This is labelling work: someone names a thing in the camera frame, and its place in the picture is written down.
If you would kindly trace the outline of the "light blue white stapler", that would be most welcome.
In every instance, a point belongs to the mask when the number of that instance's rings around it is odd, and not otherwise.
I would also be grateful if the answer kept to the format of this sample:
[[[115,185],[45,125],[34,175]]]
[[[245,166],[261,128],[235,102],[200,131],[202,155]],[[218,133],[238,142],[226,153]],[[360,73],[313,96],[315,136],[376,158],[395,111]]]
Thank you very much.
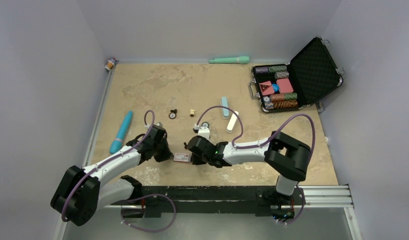
[[[222,106],[222,109],[221,109],[222,118],[228,119],[230,117],[230,111],[228,110],[229,104],[228,104],[228,99],[226,96],[223,96],[221,98],[220,105]]]

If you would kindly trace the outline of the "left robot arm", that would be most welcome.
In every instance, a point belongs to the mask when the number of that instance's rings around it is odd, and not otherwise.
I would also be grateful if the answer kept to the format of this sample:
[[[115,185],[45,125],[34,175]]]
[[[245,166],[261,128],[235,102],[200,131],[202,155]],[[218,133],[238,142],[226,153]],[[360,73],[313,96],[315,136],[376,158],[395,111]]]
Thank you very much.
[[[68,168],[50,206],[61,214],[63,221],[82,226],[98,209],[118,202],[137,204],[144,195],[143,186],[122,173],[150,159],[160,163],[172,157],[167,131],[154,124],[110,157],[83,168],[76,165]]]

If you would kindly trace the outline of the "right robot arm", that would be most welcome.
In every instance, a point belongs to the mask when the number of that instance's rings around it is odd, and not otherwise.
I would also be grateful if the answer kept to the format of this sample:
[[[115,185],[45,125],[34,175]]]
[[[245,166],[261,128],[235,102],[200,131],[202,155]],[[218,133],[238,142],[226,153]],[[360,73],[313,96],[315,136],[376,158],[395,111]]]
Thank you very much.
[[[244,163],[266,163],[279,173],[274,199],[281,204],[293,197],[296,185],[306,179],[313,150],[307,144],[279,132],[273,139],[253,142],[213,144],[203,136],[194,136],[184,148],[192,153],[193,165],[208,164],[216,168]]]

